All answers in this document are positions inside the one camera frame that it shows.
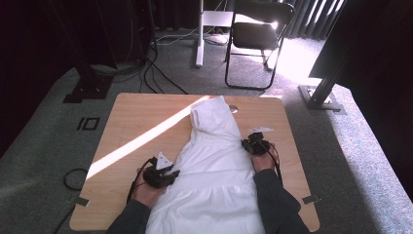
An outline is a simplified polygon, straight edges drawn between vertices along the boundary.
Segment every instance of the stand base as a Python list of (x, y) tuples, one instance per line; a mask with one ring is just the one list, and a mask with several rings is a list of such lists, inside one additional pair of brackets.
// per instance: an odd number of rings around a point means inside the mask
[(76, 84), (72, 94), (64, 98), (63, 103), (82, 103), (83, 99), (106, 99), (112, 84), (113, 76), (101, 76), (96, 74), (99, 80), (92, 90), (85, 90), (82, 84), (82, 78)]
[(339, 112), (343, 109), (343, 106), (337, 103), (337, 100), (333, 94), (330, 94), (323, 104), (313, 103), (311, 97), (316, 90), (317, 86), (299, 86), (303, 99), (306, 102), (307, 108), (309, 109), (324, 109), (333, 110), (334, 112)]

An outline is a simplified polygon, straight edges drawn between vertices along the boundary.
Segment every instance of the wooden table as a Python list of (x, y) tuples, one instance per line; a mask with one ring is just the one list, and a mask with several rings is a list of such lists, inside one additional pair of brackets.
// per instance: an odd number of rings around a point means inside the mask
[[(106, 230), (126, 204), (136, 169), (162, 151), (175, 161), (189, 141), (190, 106), (210, 96), (119, 94), (89, 169), (81, 198), (70, 220), (74, 230)], [(244, 138), (256, 127), (275, 129), (264, 138), (276, 144), (283, 184), (302, 206), (300, 215), (311, 231), (319, 229), (314, 204), (302, 198), (310, 189), (285, 115), (282, 101), (274, 97), (225, 97), (236, 105), (234, 117)]]

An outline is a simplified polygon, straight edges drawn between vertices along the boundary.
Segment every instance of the black chair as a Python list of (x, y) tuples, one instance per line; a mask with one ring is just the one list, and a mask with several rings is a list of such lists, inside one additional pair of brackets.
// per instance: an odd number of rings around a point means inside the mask
[[(236, 5), (229, 35), (227, 53), (225, 56), (225, 84), (231, 88), (249, 89), (249, 90), (267, 90), (273, 85), (276, 74), (277, 63), (282, 50), (282, 42), (284, 33), (294, 17), (294, 7), (287, 3), (278, 2), (250, 2), (241, 1)], [(246, 16), (253, 20), (260, 21), (239, 21), (240, 16)], [(272, 23), (276, 22), (277, 27), (272, 27)], [(278, 50), (277, 59), (273, 68), (270, 84), (266, 87), (250, 87), (241, 85), (232, 85), (228, 81), (228, 70), (230, 65), (230, 56), (252, 56), (246, 54), (231, 53), (231, 46), (241, 49), (252, 50)], [(265, 59), (264, 65), (267, 65), (268, 56)]]

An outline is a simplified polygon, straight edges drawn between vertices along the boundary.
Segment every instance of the person's left hand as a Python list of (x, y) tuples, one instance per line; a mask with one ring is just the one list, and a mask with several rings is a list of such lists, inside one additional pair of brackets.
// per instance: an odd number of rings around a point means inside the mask
[(154, 188), (147, 184), (143, 179), (143, 174), (145, 171), (146, 168), (143, 169), (142, 173), (139, 175), (135, 186), (140, 185), (135, 188), (131, 198), (147, 206), (149, 209), (152, 209), (159, 195), (161, 195), (166, 188)]

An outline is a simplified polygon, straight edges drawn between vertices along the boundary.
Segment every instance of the chair seat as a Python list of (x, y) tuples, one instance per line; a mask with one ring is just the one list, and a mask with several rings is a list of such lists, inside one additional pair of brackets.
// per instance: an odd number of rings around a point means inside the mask
[(270, 24), (236, 22), (233, 34), (233, 43), (238, 48), (273, 51), (279, 47), (279, 35)]

